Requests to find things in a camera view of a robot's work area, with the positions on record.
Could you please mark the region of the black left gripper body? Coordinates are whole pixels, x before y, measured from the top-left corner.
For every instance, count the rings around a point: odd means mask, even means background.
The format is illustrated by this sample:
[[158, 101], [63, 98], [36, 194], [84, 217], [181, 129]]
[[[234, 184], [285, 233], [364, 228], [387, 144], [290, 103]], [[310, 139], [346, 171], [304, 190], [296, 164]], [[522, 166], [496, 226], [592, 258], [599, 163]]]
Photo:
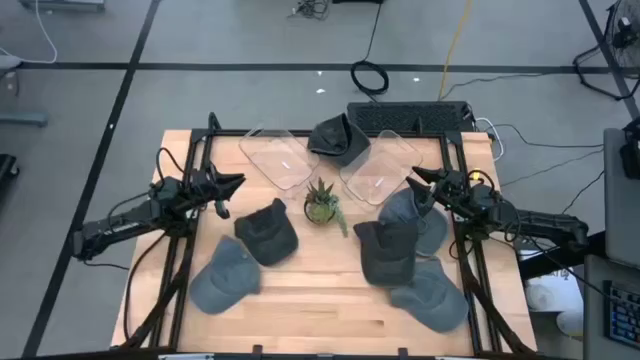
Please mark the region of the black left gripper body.
[[190, 190], [194, 201], [197, 203], [209, 203], [220, 200], [216, 182], [217, 169], [213, 163], [209, 163], [200, 169], [192, 169], [190, 175]]

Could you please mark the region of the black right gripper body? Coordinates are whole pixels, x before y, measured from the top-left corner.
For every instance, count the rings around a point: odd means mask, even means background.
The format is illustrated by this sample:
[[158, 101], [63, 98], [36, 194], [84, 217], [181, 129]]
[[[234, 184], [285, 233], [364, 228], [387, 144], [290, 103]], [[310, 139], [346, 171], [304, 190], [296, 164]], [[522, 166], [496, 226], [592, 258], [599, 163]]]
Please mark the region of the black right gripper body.
[[469, 176], [458, 170], [440, 169], [438, 198], [444, 201], [463, 201], [470, 196]]

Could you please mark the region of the grey baseball cap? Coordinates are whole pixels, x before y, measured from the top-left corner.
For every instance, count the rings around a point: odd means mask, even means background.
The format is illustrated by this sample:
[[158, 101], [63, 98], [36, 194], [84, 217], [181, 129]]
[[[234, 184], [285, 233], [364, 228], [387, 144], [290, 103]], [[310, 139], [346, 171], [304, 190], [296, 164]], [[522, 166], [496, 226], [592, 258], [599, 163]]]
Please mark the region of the grey baseball cap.
[[392, 306], [403, 309], [437, 333], [455, 330], [466, 321], [469, 312], [463, 292], [449, 279], [435, 256], [418, 262], [412, 280], [393, 288], [390, 300]]
[[418, 232], [416, 253], [424, 257], [435, 255], [450, 233], [447, 217], [442, 211], [431, 209], [424, 216], [418, 213], [410, 188], [392, 195], [380, 211], [378, 220], [383, 224], [415, 225]]
[[260, 266], [235, 239], [222, 236], [211, 260], [194, 277], [189, 295], [206, 314], [220, 314], [261, 289]]

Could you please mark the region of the black baseball cap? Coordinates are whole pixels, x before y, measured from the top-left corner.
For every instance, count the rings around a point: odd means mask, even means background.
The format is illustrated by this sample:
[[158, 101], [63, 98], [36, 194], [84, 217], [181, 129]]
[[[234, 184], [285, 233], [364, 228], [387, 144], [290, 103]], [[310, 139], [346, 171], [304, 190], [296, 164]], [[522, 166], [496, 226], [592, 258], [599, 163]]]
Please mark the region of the black baseball cap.
[[369, 137], [345, 113], [317, 124], [308, 137], [307, 149], [344, 167], [368, 151]]
[[377, 287], [399, 287], [414, 276], [418, 229], [415, 224], [368, 221], [353, 230], [361, 243], [366, 281]]
[[242, 240], [256, 261], [272, 266], [289, 257], [299, 240], [287, 214], [286, 205], [274, 198], [272, 203], [234, 222], [235, 236]]

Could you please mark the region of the clear plastic container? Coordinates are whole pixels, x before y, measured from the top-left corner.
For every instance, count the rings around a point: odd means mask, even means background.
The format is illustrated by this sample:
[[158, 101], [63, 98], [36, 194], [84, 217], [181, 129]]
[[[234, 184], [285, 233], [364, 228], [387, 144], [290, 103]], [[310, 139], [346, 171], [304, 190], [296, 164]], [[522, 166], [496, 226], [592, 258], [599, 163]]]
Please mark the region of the clear plastic container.
[[283, 191], [303, 185], [320, 161], [287, 130], [254, 128], [240, 139], [239, 147], [249, 161]]
[[399, 134], [383, 130], [351, 163], [340, 170], [346, 190], [363, 205], [383, 204], [422, 162], [421, 153]]

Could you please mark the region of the black computer case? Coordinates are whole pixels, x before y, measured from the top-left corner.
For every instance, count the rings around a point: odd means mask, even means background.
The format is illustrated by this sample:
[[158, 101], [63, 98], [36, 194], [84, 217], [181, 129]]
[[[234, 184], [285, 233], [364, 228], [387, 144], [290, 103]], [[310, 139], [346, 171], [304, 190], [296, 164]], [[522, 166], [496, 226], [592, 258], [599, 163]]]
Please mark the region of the black computer case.
[[475, 117], [464, 101], [351, 102], [347, 117], [364, 131], [472, 132]]

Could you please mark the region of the potted succulent plant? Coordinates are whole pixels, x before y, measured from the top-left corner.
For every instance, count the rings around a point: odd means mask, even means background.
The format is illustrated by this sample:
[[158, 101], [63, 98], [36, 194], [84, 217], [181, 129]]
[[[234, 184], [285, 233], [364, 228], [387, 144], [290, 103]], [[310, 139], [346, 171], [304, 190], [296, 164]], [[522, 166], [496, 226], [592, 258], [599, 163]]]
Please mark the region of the potted succulent plant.
[[348, 236], [348, 224], [341, 208], [340, 199], [333, 193], [334, 184], [327, 185], [319, 177], [317, 183], [307, 186], [304, 202], [304, 214], [316, 225], [327, 225], [335, 220], [344, 237]]

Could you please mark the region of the black desk crossbar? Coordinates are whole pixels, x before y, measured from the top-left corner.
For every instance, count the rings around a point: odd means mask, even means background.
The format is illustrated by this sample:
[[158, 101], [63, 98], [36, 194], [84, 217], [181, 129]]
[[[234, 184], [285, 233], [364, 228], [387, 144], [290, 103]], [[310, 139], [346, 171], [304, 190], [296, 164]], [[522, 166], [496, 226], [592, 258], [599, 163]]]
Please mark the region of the black desk crossbar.
[[590, 235], [588, 240], [589, 244], [586, 248], [574, 251], [566, 247], [542, 249], [536, 239], [532, 239], [531, 243], [538, 248], [540, 253], [519, 262], [521, 279], [529, 280], [563, 268], [583, 265], [588, 255], [607, 258], [605, 231]]

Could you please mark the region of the white cardboard box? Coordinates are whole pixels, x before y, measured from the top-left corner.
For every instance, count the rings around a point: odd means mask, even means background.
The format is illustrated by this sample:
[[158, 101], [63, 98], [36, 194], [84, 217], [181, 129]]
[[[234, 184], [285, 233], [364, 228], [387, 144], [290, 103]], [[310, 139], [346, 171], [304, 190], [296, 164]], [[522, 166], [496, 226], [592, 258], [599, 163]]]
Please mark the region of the white cardboard box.
[[572, 338], [583, 337], [584, 300], [570, 269], [526, 280], [525, 296], [534, 313], [555, 314], [555, 324], [561, 333]]

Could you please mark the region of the grey desk panel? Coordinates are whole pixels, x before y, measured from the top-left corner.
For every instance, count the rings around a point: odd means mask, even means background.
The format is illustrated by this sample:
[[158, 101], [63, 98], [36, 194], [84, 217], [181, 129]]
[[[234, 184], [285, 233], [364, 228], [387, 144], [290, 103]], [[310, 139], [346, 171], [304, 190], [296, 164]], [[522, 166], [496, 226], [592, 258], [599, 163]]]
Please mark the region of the grey desk panel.
[[605, 250], [611, 260], [640, 269], [640, 180], [625, 174], [625, 143], [622, 130], [604, 130]]

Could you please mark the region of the black device on desk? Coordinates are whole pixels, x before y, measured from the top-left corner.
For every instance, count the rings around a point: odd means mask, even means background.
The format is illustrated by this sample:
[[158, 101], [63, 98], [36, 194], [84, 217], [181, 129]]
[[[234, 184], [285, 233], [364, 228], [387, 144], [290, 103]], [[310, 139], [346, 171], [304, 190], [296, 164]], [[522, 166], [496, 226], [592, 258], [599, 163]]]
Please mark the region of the black device on desk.
[[625, 144], [619, 153], [625, 175], [630, 179], [640, 180], [640, 116], [633, 119], [622, 131]]

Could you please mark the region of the grey furniture foot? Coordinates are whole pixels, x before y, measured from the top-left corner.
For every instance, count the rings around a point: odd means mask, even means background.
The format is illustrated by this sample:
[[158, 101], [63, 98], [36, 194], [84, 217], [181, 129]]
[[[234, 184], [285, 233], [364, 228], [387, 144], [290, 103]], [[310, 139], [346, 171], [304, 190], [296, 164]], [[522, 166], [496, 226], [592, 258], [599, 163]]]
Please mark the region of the grey furniture foot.
[[45, 127], [48, 117], [39, 112], [0, 112], [0, 123]]
[[17, 0], [26, 9], [38, 6], [45, 10], [78, 10], [103, 12], [105, 0]]

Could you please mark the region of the keyboard with coloured keys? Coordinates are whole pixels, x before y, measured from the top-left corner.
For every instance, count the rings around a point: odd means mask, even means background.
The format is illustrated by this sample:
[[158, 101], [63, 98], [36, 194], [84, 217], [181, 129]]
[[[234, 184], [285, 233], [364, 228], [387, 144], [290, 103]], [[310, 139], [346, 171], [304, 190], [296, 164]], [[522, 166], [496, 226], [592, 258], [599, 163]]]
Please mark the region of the keyboard with coloured keys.
[[604, 334], [609, 339], [640, 350], [640, 287], [605, 280]]

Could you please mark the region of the black floor fan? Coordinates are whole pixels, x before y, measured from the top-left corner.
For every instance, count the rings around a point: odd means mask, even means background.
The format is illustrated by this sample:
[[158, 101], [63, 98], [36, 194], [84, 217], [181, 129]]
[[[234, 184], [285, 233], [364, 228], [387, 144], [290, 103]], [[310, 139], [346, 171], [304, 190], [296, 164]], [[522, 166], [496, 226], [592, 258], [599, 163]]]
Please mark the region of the black floor fan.
[[[625, 78], [636, 83], [629, 95], [617, 95], [590, 84], [581, 69], [581, 63], [605, 48], [612, 55], [613, 63]], [[576, 55], [572, 61], [574, 72], [586, 88], [616, 101], [626, 100], [640, 89], [640, 0], [615, 0], [607, 8], [607, 19], [602, 37], [596, 45]]]

